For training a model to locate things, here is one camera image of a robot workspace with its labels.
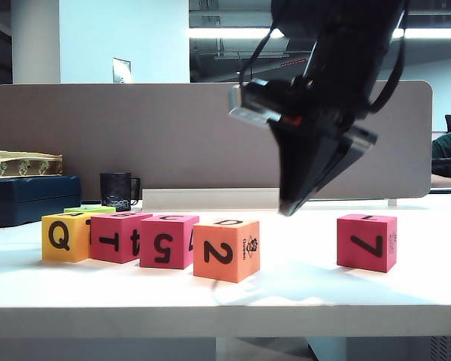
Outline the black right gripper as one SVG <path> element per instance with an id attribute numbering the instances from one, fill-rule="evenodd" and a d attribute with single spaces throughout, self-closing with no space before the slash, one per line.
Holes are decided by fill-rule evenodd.
<path id="1" fill-rule="evenodd" d="M 377 134 L 356 125 L 375 112 L 374 83 L 358 75 L 269 82 L 271 108 L 280 115 L 269 126 L 279 149 L 282 215 L 293 215 L 377 143 Z"/>

